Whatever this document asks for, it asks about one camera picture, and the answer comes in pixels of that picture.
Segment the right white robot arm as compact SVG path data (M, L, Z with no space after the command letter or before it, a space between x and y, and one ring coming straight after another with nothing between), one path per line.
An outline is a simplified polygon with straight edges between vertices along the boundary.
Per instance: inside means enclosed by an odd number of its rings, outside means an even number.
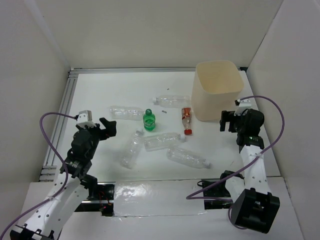
M233 225L267 234L280 208L280 199L272 194L267 181L262 154L265 145L259 135L264 120L264 114L254 109L222 111L220 131L225 131L228 123L228 131L237 134L236 144L246 169L243 177L238 173L220 181L218 190L223 196L231 196L229 217Z

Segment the green plastic bottle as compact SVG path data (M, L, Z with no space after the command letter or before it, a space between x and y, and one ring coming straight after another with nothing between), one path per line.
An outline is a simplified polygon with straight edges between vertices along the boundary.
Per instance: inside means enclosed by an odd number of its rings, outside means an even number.
M156 128L156 117L151 109L146 109L143 115L143 126L148 132L152 132Z

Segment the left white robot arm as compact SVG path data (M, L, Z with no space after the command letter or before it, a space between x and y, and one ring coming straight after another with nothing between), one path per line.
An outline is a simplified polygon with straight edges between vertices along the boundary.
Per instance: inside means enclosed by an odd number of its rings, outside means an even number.
M51 190L43 202L30 209L33 214L28 220L12 228L10 239L57 240L81 202L97 197L98 180L88 171L99 142L116 136L117 123L104 117L94 123L86 111L74 120L77 131Z

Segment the clear bottle upright-lying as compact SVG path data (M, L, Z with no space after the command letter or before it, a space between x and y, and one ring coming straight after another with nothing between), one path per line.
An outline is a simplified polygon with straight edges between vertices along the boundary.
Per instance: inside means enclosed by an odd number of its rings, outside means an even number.
M144 130L135 130L128 138L120 155L120 165L127 169L133 169L137 163L138 155L144 141Z

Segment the clear bottle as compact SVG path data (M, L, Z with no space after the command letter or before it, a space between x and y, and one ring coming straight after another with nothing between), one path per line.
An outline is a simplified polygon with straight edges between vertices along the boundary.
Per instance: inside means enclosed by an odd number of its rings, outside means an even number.
M178 146L186 141L186 135L176 132L162 133L144 138L144 148L147 152Z
M140 121L144 111L139 107L112 105L109 109L111 117L116 120Z
M210 169L211 163L198 154L179 147L170 147L166 153L167 158L175 163L194 169Z
M152 98L152 102L163 108L189 108L191 99L187 95L160 95Z

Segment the red cap labelled bottle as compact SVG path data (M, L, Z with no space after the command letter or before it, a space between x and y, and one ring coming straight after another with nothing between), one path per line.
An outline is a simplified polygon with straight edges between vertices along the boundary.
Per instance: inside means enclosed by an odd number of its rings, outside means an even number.
M192 112L190 107L184 107L181 109L181 121L184 127L184 134L187 136L192 135Z

